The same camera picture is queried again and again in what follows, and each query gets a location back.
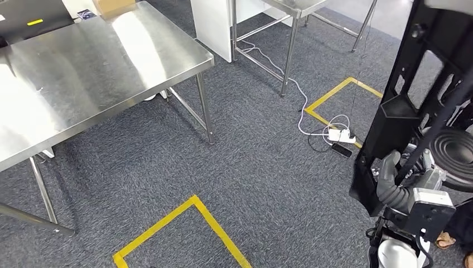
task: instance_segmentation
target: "black robot frame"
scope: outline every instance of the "black robot frame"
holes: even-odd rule
[[[420,107],[416,108],[408,92],[416,90],[412,88],[412,82],[424,54],[429,51],[442,61],[443,69]],[[377,183],[371,170],[375,159],[382,159],[393,150],[402,152],[411,142],[417,144],[409,160],[398,167],[396,184],[399,185],[447,122],[449,127],[463,130],[473,125],[473,104],[458,109],[458,105],[473,97],[472,63],[473,17],[430,8],[424,0],[415,0],[381,104],[355,160],[350,196],[357,199],[372,217],[378,216],[383,208],[376,195]],[[400,78],[404,84],[401,90],[396,90]],[[465,192],[471,190],[454,183],[446,182],[445,185]]]

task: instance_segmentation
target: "cable on floor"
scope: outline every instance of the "cable on floor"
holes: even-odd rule
[[[419,232],[418,235],[416,235],[416,245],[417,247],[419,248],[419,250],[424,253],[424,255],[426,256],[426,259],[428,259],[428,264],[422,268],[432,268],[433,267],[433,258],[432,256],[427,252],[427,250],[422,246],[422,243],[421,243],[421,234],[422,232]]]
[[[245,44],[248,44],[248,45],[252,46],[252,47],[249,47],[249,48],[247,48],[247,49],[242,49],[243,52],[248,53],[248,52],[251,52],[252,50],[258,50],[259,53],[260,53],[263,57],[265,57],[265,58],[271,63],[271,65],[273,65],[273,67],[275,67],[282,75],[284,75],[283,70],[282,70],[281,68],[279,68],[279,67],[273,62],[273,60],[271,60],[271,58],[270,58],[269,56],[267,56],[265,53],[263,53],[259,47],[256,47],[255,44],[253,44],[253,43],[251,43],[251,42],[248,42],[248,41],[245,41],[245,40],[242,40],[242,42],[244,42]],[[288,78],[288,80],[289,80],[289,81],[292,81],[292,82],[294,82],[294,83],[296,84],[297,89],[299,90],[299,92],[302,94],[302,96],[303,96],[304,99],[305,99],[305,102],[304,102],[304,105],[303,105],[302,111],[301,111],[301,118],[299,119],[299,122],[298,122],[298,124],[297,124],[297,127],[299,128],[299,131],[300,131],[302,134],[307,135],[307,136],[309,136],[309,137],[310,137],[310,136],[322,136],[322,138],[324,139],[325,143],[327,143],[328,145],[331,146],[332,143],[328,142],[327,139],[325,139],[325,136],[328,136],[328,135],[329,135],[328,133],[325,133],[326,130],[327,130],[327,132],[328,132],[328,129],[329,129],[329,128],[332,128],[332,127],[335,127],[335,126],[343,126],[343,127],[345,127],[346,130],[349,130],[349,129],[350,129],[350,119],[348,118],[348,116],[345,115],[345,114],[339,114],[339,115],[335,116],[334,118],[332,118],[332,120],[330,120],[329,124],[328,124],[326,127],[322,128],[322,133],[314,133],[315,131],[314,131],[314,132],[311,132],[311,133],[308,133],[308,132],[302,130],[302,128],[301,128],[301,122],[302,122],[302,119],[304,118],[304,110],[305,110],[305,108],[306,108],[306,106],[307,106],[308,98],[307,98],[307,95],[302,91],[301,87],[299,86],[299,83],[298,83],[296,80],[294,80],[294,79],[292,79],[292,78]],[[345,117],[345,118],[347,119],[347,121],[348,121],[348,125],[345,125],[345,124],[343,124],[343,123],[333,123],[333,121],[334,121],[336,118],[339,118],[339,117]]]

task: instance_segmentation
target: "person's foot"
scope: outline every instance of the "person's foot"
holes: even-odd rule
[[[442,232],[438,236],[437,241],[435,241],[435,245],[437,245],[437,247],[440,249],[446,250],[455,242],[456,242],[455,238],[450,237],[450,234]]]
[[[473,268],[473,252],[470,252],[465,255],[463,263],[465,264],[465,268]]]
[[[151,101],[151,100],[154,99],[155,97],[156,97],[156,95],[153,95],[153,96],[151,96],[151,97],[149,97],[149,98],[147,98],[147,99],[144,99],[144,100],[145,100],[145,101]]]

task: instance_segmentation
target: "black phone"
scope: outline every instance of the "black phone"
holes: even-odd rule
[[[348,150],[347,148],[339,145],[338,143],[334,143],[332,145],[332,150],[338,152],[340,155],[345,156],[346,158],[350,158],[353,154],[352,151]]]

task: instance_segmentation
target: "cardboard box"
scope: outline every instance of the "cardboard box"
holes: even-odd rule
[[[135,4],[135,0],[94,0],[94,4],[101,14],[106,15],[119,8]]]

